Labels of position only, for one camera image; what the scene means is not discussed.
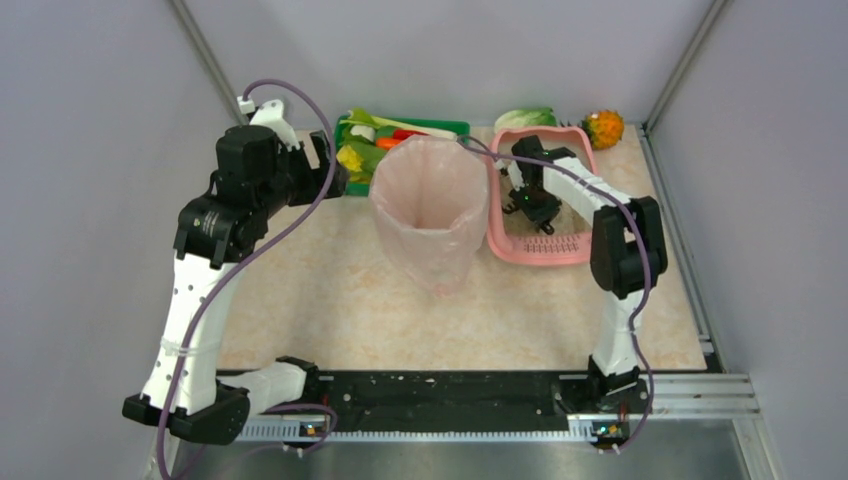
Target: white wall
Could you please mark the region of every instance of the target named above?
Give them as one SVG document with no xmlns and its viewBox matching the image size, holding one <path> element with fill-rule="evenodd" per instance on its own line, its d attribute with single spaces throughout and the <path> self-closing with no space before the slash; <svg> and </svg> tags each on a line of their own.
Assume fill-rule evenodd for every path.
<svg viewBox="0 0 848 480">
<path fill-rule="evenodd" d="M 845 478 L 848 4 L 734 2 L 656 134 L 787 478 Z"/>
<path fill-rule="evenodd" d="M 177 213 L 230 125 L 164 1 L 0 15 L 0 478 L 138 478 Z"/>
<path fill-rule="evenodd" d="M 709 0 L 190 0 L 235 85 L 279 77 L 328 115 L 491 124 L 550 105 L 561 118 L 648 116 Z M 317 126 L 295 105 L 291 119 Z"/>
</svg>

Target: metal rail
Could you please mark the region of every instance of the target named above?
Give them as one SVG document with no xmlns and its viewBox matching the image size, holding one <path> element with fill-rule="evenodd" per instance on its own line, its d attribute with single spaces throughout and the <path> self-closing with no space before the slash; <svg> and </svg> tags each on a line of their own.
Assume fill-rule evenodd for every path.
<svg viewBox="0 0 848 480">
<path fill-rule="evenodd" d="M 212 49 L 209 48 L 203 32 L 200 31 L 200 27 L 194 21 L 194 16 L 191 14 L 188 6 L 186 6 L 185 1 L 168 0 L 168 4 L 171 6 L 174 17 L 180 24 L 183 33 L 185 33 L 189 45 L 191 45 L 192 50 L 197 55 L 197 59 L 203 65 L 206 74 L 209 75 L 212 85 L 218 92 L 218 96 L 221 97 L 221 102 L 224 103 L 230 116 L 239 125 L 246 125 L 247 119 L 241 114 L 235 102 L 236 91 L 233 89 L 227 76 L 224 75 L 224 71 L 218 64 L 218 60 L 215 58 L 215 54 L 212 53 Z"/>
<path fill-rule="evenodd" d="M 704 45 L 704 42 L 715 26 L 722 11 L 728 4 L 730 4 L 730 2 L 731 0 L 713 0 L 712 5 L 710 5 L 710 8 L 707 10 L 706 15 L 704 15 L 703 20 L 701 20 L 698 30 L 695 31 L 695 35 L 689 41 L 689 45 L 686 46 L 686 50 L 683 51 L 683 55 L 680 57 L 680 60 L 671 72 L 671 76 L 660 92 L 660 96 L 654 104 L 654 107 L 651 109 L 651 113 L 648 115 L 648 119 L 644 124 L 647 132 L 653 132 L 656 128 L 665 113 L 665 109 L 671 102 L 674 92 L 677 91 L 677 87 L 680 85 L 680 82 L 683 80 L 686 72 L 688 72 L 689 68 L 692 66 L 692 62 L 695 60 L 698 52 L 700 52 L 701 47 Z"/>
</svg>

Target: metal frame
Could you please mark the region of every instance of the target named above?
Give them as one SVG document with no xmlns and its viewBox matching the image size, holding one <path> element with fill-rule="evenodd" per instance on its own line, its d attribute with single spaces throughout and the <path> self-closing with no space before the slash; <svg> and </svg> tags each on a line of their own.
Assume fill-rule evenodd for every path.
<svg viewBox="0 0 848 480">
<path fill-rule="evenodd" d="M 209 48 L 209 44 L 206 42 L 206 37 L 203 36 L 203 32 L 200 31 L 200 27 L 198 27 L 197 22 L 194 21 L 194 16 L 188 9 L 185 1 L 168 0 L 168 4 L 171 6 L 174 18 L 176 18 L 177 22 L 180 24 L 180 28 L 183 30 L 183 33 L 185 33 L 186 40 L 188 40 L 189 45 L 197 56 L 197 60 L 203 66 L 206 74 L 209 75 L 212 85 L 215 87 L 215 90 L 218 92 L 218 96 L 221 98 L 221 103 L 224 104 L 227 112 L 237 124 L 247 125 L 247 118 L 242 115 L 238 105 L 236 105 L 235 90 L 233 89 L 233 86 L 227 79 L 227 76 L 224 74 L 221 66 L 218 64 L 218 59 L 215 58 L 215 54 L 212 53 L 212 49 Z"/>
<path fill-rule="evenodd" d="M 651 108 L 651 113 L 648 114 L 648 119 L 645 120 L 644 123 L 646 132 L 653 132 L 657 127 L 657 124 L 659 124 L 660 119 L 665 113 L 665 109 L 668 108 L 671 99 L 674 97 L 674 93 L 677 91 L 677 87 L 683 81 L 686 72 L 688 72 L 689 68 L 693 65 L 693 61 L 701 51 L 701 47 L 703 47 L 704 42 L 707 40 L 707 37 L 709 37 L 710 32 L 712 32 L 713 27 L 716 25 L 716 22 L 722 12 L 724 12 L 725 7 L 727 7 L 731 1 L 732 0 L 713 0 L 713 3 L 707 10 L 704 18 L 701 20 L 701 24 L 698 25 L 695 35 L 692 36 L 692 39 L 689 41 L 689 45 L 686 46 L 686 50 L 683 51 L 683 55 L 681 55 L 680 60 L 677 61 L 677 65 L 674 67 L 668 81 L 666 81 L 662 92 L 660 92 L 659 98 L 656 103 L 654 103 L 653 108 Z"/>
<path fill-rule="evenodd" d="M 244 124 L 245 118 L 234 102 L 234 92 L 226 75 L 221 70 L 215 55 L 207 44 L 200 28 L 194 21 L 191 12 L 183 0 L 168 0 L 172 6 L 186 38 L 208 73 L 219 97 L 228 112 L 238 124 Z M 664 86 L 657 102 L 651 109 L 648 119 L 641 128 L 641 143 L 651 179 L 654 183 L 663 214 L 666 220 L 668 234 L 680 264 L 686 293 L 693 309 L 695 324 L 705 358 L 716 354 L 721 355 L 721 344 L 716 340 L 716 332 L 709 325 L 709 315 L 705 302 L 698 287 L 697 269 L 690 253 L 689 243 L 674 211 L 674 200 L 667 188 L 662 162 L 657 159 L 653 148 L 651 133 L 662 120 L 663 114 L 672 101 L 675 92 L 687 71 L 694 64 L 697 54 L 705 40 L 712 32 L 716 22 L 721 17 L 730 0 L 714 0 L 704 19 L 687 45 L 686 50 L 677 63 L 673 73 Z M 753 480 L 781 479 L 784 476 L 777 457 L 767 434 L 759 405 L 746 374 L 710 374 L 710 373 L 658 373 L 656 380 L 655 410 L 651 415 L 652 421 L 683 420 L 683 419 L 731 419 L 739 440 L 742 456 Z M 614 421 L 611 415 L 570 415 L 569 422 L 573 424 L 567 432 L 526 432 L 519 434 L 397 434 L 392 432 L 371 432 L 367 434 L 338 434 L 332 435 L 332 442 L 374 442 L 374 441 L 589 441 L 591 429 L 589 422 Z M 277 440 L 277 441 L 310 441 L 307 438 L 293 437 L 291 418 L 259 417 L 251 419 L 245 427 L 242 436 L 237 441 Z M 178 441 L 172 439 L 166 450 L 169 457 L 169 467 L 173 467 L 174 453 Z M 157 478 L 155 454 L 151 452 L 152 462 L 148 464 L 144 478 Z"/>
</svg>

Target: trash bin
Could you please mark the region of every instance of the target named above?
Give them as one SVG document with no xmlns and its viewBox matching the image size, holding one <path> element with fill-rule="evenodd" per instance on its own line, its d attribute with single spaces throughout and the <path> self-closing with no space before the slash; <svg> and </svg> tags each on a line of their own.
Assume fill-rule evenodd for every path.
<svg viewBox="0 0 848 480">
<path fill-rule="evenodd" d="M 484 160 L 452 140 L 416 135 L 392 148 L 368 195 L 383 251 L 438 296 L 465 282 L 486 234 Z"/>
</svg>

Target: marble tabletop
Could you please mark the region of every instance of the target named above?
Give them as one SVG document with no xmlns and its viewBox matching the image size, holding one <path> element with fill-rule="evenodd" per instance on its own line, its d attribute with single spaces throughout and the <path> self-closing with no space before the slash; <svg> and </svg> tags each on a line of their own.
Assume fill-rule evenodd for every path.
<svg viewBox="0 0 848 480">
<path fill-rule="evenodd" d="M 487 141 L 490 129 L 473 134 Z M 633 196 L 654 194 L 637 131 L 595 153 L 601 176 Z M 279 232 L 305 207 L 284 208 Z M 677 261 L 651 291 L 640 332 L 658 369 L 705 368 Z M 322 369 L 584 369 L 598 338 L 601 290 L 588 264 L 507 264 L 486 243 L 464 288 L 436 298 L 380 250 L 367 198 L 323 202 L 244 273 L 219 368 L 258 368 L 291 355 Z"/>
</svg>

